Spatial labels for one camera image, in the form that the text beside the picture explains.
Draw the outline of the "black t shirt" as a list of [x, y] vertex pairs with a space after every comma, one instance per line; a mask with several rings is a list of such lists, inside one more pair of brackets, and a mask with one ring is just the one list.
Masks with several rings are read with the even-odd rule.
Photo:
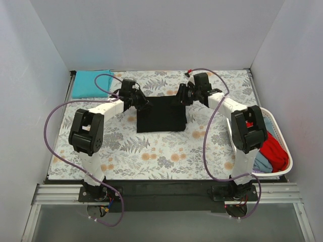
[[137, 111], [137, 133], [182, 132], [186, 129], [186, 106], [173, 104], [175, 96], [147, 97], [149, 106]]

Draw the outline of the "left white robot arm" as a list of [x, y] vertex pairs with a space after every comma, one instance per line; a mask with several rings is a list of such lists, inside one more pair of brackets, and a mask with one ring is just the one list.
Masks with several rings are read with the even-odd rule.
[[124, 79], [117, 93], [117, 99], [109, 98], [91, 109], [78, 109], [69, 134], [69, 144], [78, 153], [85, 170], [82, 184], [86, 193], [98, 202], [107, 197], [107, 187], [102, 184], [106, 179], [98, 154], [103, 145], [104, 124], [131, 106], [138, 111], [152, 106], [135, 81]]

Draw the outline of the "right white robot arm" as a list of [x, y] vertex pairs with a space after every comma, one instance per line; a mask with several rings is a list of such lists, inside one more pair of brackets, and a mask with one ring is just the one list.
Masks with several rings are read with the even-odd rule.
[[268, 139], [262, 111], [259, 106], [247, 106], [229, 97], [229, 90], [222, 92], [214, 89], [208, 78], [207, 69], [197, 69], [197, 74], [188, 70], [186, 84], [181, 83], [176, 94], [174, 105], [192, 105], [199, 101], [220, 113], [229, 120], [232, 146], [235, 151], [235, 163], [228, 179], [211, 176], [217, 182], [211, 193], [219, 199], [232, 198], [240, 200], [252, 189], [253, 165], [257, 153]]

